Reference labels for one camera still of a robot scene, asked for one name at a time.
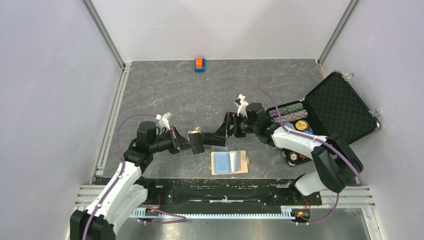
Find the clear acrylic card box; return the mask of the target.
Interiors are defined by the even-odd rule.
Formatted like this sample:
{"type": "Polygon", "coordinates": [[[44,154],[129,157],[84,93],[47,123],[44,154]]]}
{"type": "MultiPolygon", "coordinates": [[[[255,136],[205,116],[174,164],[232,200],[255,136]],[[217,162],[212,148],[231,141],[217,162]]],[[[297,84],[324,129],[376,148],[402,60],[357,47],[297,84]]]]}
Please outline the clear acrylic card box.
{"type": "Polygon", "coordinates": [[[210,127],[189,126],[186,133],[187,139],[194,143],[193,154],[204,153],[205,151],[227,152],[226,138],[216,136],[210,127]]]}

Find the beige leather card holder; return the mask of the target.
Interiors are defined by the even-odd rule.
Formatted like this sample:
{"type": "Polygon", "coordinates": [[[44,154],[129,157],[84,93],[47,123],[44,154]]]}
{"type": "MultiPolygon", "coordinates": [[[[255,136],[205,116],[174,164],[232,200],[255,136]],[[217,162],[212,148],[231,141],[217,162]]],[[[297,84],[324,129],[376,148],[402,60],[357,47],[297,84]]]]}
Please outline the beige leather card holder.
{"type": "Polygon", "coordinates": [[[249,172],[249,157],[245,150],[234,150],[226,152],[212,152],[211,174],[216,175],[232,175],[246,174],[249,172]]]}

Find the black and yellow credit cards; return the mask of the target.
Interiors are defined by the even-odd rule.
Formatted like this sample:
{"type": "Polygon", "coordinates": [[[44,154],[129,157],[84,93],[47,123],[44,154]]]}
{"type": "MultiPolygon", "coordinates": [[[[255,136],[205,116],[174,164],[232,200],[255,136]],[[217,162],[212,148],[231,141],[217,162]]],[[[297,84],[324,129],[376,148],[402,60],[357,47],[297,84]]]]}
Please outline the black and yellow credit cards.
{"type": "Polygon", "coordinates": [[[202,129],[199,126],[190,126],[187,129],[187,138],[193,143],[202,143],[202,129]]]}

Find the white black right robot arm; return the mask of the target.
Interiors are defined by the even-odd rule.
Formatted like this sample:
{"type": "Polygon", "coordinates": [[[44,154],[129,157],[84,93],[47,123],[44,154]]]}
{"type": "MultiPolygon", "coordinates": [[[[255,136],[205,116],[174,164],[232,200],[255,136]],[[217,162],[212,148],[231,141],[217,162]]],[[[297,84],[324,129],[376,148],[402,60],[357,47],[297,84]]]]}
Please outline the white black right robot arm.
{"type": "Polygon", "coordinates": [[[272,120],[261,103],[240,104],[237,112],[227,112],[216,137],[243,138],[254,134],[263,144],[292,150],[311,159],[315,171],[299,176],[289,189],[289,199],[302,204],[309,195],[331,190],[340,193],[355,179],[363,182],[363,165],[351,147],[337,135],[324,136],[294,130],[272,120]]]}

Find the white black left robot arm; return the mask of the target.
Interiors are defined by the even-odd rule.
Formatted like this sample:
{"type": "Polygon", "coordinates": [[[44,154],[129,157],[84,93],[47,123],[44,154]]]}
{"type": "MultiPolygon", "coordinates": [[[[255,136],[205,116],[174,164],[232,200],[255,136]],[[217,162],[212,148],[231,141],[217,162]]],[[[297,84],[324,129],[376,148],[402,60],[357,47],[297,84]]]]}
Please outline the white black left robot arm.
{"type": "Polygon", "coordinates": [[[155,181],[142,174],[163,151],[177,154],[195,148],[174,126],[159,128],[153,121],[139,124],[136,137],[102,192],[84,210],[75,210],[69,222],[71,240],[114,240],[131,213],[157,198],[155,181]]]}

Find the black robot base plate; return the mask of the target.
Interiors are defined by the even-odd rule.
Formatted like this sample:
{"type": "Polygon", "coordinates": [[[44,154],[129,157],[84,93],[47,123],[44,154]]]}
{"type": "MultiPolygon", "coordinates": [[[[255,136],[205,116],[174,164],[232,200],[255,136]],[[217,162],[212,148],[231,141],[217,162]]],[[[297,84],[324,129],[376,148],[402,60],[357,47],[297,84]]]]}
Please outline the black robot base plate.
{"type": "Polygon", "coordinates": [[[147,188],[144,205],[175,214],[265,214],[281,206],[322,205],[319,192],[301,196],[293,179],[284,178],[156,178],[141,177],[147,188]]]}

